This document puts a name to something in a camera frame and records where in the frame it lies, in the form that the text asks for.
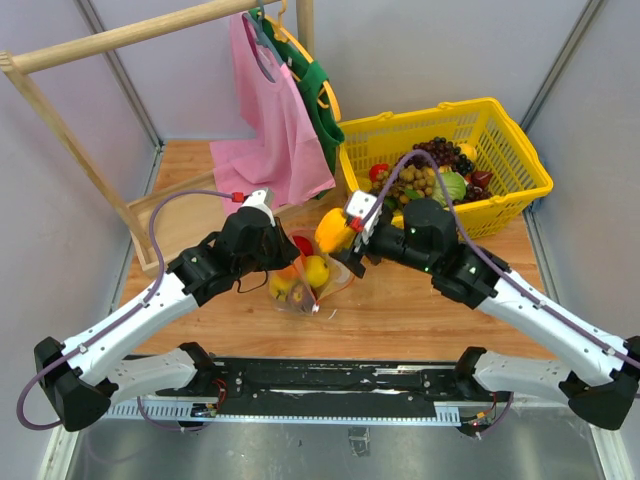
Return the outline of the yellow bell pepper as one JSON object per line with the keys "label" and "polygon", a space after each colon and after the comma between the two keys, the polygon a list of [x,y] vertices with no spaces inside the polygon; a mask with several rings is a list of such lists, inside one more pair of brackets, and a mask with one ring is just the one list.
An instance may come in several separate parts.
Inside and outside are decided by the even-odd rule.
{"label": "yellow bell pepper", "polygon": [[316,227],[314,239],[320,251],[332,254],[349,248],[356,232],[348,225],[347,216],[339,208],[329,210]]}

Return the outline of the orange fruit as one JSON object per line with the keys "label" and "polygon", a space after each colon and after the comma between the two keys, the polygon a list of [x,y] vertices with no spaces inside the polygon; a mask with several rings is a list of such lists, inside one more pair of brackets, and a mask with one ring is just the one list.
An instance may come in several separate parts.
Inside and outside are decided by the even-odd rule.
{"label": "orange fruit", "polygon": [[295,265],[289,265],[288,267],[276,271],[276,274],[287,281],[293,281],[300,277],[298,270]]}

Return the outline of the clear zip top bag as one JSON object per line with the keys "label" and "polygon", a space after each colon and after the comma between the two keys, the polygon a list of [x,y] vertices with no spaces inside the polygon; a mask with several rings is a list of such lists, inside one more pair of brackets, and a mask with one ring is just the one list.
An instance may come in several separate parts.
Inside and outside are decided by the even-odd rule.
{"label": "clear zip top bag", "polygon": [[289,239],[299,256],[288,267],[269,274],[269,297],[276,310],[313,315],[328,297],[346,289],[354,275],[320,250],[312,230],[293,231]]}

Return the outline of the red apple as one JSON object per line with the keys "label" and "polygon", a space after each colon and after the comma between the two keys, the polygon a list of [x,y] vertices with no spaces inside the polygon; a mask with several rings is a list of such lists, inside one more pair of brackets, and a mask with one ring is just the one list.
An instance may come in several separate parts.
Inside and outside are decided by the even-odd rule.
{"label": "red apple", "polygon": [[300,235],[293,235],[292,240],[304,257],[312,256],[314,254],[313,244],[308,238]]}

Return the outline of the dark red mangosteen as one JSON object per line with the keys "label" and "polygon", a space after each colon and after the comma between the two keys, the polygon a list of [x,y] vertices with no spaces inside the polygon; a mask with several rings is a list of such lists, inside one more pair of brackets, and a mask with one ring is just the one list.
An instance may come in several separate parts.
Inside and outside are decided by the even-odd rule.
{"label": "dark red mangosteen", "polygon": [[287,302],[301,311],[311,311],[316,303],[313,291],[302,282],[295,283],[287,296]]}

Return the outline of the green cabbage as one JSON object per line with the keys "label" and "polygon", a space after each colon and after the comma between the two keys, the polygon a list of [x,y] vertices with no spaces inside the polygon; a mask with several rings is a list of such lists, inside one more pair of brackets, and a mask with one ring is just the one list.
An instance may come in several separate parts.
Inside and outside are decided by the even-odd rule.
{"label": "green cabbage", "polygon": [[434,180],[431,198],[441,206],[447,207],[444,192],[447,192],[453,204],[461,202],[467,191],[467,184],[464,178],[453,171],[443,172],[439,178]]}

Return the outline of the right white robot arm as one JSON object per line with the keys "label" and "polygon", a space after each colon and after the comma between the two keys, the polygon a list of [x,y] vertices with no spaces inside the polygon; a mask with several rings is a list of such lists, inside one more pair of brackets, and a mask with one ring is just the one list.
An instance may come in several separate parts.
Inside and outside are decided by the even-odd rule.
{"label": "right white robot arm", "polygon": [[639,390],[639,340],[610,334],[546,297],[507,263],[458,238],[454,213],[420,198],[403,227],[368,193],[330,210],[315,232],[320,249],[363,277],[364,257],[427,273],[442,296],[509,323],[555,355],[553,361],[469,347],[453,387],[466,400],[486,391],[536,396],[566,405],[602,429],[621,428]]}

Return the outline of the pink shirt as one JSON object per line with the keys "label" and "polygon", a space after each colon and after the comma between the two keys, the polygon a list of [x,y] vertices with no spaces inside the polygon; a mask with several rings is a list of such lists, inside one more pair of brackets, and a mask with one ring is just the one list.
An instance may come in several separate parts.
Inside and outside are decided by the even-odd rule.
{"label": "pink shirt", "polygon": [[269,82],[256,64],[242,14],[230,20],[230,41],[240,114],[251,139],[210,144],[216,186],[249,194],[268,188],[275,207],[301,205],[335,187],[306,107],[289,68]]}

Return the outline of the brown longan bunch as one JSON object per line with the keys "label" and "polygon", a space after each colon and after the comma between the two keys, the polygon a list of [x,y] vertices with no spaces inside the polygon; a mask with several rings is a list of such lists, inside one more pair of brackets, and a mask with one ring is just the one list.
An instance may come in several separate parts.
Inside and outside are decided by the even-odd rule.
{"label": "brown longan bunch", "polygon": [[[380,193],[392,173],[389,166],[389,176],[379,182],[372,182],[372,192]],[[419,198],[431,197],[434,186],[435,172],[428,167],[417,168],[415,165],[404,167],[389,190],[385,194],[385,202],[395,209],[407,205]]]}

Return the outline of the dark purple grape bunch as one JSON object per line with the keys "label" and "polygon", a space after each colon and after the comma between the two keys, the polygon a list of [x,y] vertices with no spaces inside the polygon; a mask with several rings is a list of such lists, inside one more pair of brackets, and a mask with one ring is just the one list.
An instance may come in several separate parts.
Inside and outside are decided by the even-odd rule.
{"label": "dark purple grape bunch", "polygon": [[453,171],[467,176],[476,170],[476,161],[473,162],[466,155],[460,154],[459,144],[445,137],[434,137],[430,141],[414,144],[412,148],[426,151],[442,172]]}

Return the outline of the yellow peach fruit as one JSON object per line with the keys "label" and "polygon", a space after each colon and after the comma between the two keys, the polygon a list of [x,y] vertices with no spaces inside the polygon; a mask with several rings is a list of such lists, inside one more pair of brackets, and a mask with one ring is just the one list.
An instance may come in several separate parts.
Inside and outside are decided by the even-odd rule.
{"label": "yellow peach fruit", "polygon": [[477,160],[478,153],[472,145],[468,143],[461,143],[458,145],[458,148],[460,149],[460,154],[466,155],[469,160],[473,162]]}

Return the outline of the yellow plastic basket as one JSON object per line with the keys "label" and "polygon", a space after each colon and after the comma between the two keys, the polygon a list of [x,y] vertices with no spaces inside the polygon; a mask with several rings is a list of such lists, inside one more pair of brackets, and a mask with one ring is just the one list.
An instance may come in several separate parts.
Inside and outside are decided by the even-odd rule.
{"label": "yellow plastic basket", "polygon": [[468,234],[485,237],[553,188],[533,145],[494,98],[385,112],[340,127],[340,165],[350,191],[377,193],[402,157],[412,155],[385,199],[396,226],[411,201],[443,203],[449,195]]}

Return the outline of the grey hanger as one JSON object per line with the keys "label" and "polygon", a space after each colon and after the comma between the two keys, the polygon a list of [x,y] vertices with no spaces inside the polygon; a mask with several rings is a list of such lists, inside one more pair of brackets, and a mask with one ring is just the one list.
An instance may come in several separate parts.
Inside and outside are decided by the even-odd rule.
{"label": "grey hanger", "polygon": [[265,14],[264,2],[259,1],[258,4],[258,13],[256,14],[256,17],[253,17],[249,11],[242,14],[243,25],[246,30],[247,38],[255,57],[256,64],[260,68],[264,77],[269,82],[275,83],[276,79],[274,74],[276,71],[280,70],[284,61],[264,30],[263,17],[259,17],[260,14]]}

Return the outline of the yellow hanger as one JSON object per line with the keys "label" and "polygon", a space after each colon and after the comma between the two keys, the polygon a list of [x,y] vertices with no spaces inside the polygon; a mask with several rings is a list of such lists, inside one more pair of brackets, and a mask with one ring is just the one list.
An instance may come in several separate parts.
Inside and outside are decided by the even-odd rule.
{"label": "yellow hanger", "polygon": [[[283,25],[283,15],[286,12],[286,9],[287,2],[282,1],[282,7],[279,10],[276,19],[273,19],[267,14],[263,14],[263,17],[272,25],[272,28],[274,30],[274,37],[276,39],[283,43],[291,43],[294,48],[306,59],[306,61],[311,64],[314,62],[314,58],[312,57],[312,55],[301,44],[301,42]],[[342,119],[339,102],[329,80],[325,80],[322,83],[317,103],[321,108],[329,109],[336,122],[339,122]]]}

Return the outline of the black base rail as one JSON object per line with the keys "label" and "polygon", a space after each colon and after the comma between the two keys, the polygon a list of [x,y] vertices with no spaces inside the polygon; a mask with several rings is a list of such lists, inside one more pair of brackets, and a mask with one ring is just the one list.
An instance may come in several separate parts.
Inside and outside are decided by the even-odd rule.
{"label": "black base rail", "polygon": [[438,402],[502,403],[507,392],[458,385],[451,362],[215,357],[181,388],[161,396],[224,396],[221,413],[284,420],[426,420]]}

